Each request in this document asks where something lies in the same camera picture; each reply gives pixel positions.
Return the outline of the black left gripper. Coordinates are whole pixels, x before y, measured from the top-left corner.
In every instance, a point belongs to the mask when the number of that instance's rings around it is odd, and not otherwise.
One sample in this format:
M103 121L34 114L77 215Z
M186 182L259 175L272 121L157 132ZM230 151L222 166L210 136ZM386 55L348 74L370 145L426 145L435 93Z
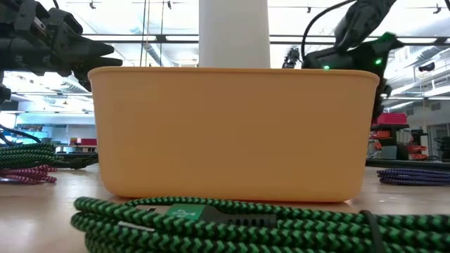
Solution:
M122 66L122 60L104 58L114 52L111 45L82 36L75 17L54 7L45 9L37 0L13 0L13 69L42 76L56 72L74 75L91 91L89 71L98 67Z

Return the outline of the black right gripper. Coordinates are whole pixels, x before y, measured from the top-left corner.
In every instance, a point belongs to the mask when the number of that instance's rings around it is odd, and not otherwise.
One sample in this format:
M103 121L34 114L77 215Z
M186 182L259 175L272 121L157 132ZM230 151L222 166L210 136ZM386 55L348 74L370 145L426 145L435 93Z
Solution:
M323 70L361 70L378 76L379 83L375 93L372 119L382 114L383 95L390 96L392 87L384 78L387 59L391 50L402 48L404 43L392 33L384 33L380 38L367 41L348 51L327 48L308 53L303 57L302 68Z

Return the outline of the red storage bin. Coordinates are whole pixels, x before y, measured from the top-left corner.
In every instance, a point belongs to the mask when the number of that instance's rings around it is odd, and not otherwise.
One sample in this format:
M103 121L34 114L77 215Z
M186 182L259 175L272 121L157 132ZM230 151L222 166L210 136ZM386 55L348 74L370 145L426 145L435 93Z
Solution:
M375 124L407 124L407 116L404 113L384 112L375 120Z

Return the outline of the black shelf with orange bins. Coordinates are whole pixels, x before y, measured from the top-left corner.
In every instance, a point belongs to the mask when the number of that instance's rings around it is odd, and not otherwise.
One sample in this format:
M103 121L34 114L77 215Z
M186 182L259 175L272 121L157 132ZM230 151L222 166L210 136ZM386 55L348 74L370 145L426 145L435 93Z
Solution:
M422 129L411 129L407 124L379 124L371 127L367 157L379 160L427 160L428 147L421 138Z

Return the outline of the yellow plastic bin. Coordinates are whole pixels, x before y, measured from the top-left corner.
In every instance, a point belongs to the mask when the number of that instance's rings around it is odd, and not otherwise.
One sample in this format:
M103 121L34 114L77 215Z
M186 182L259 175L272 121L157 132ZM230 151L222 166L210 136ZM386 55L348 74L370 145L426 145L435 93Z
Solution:
M343 202L361 190L375 74L100 67L89 79L114 195Z

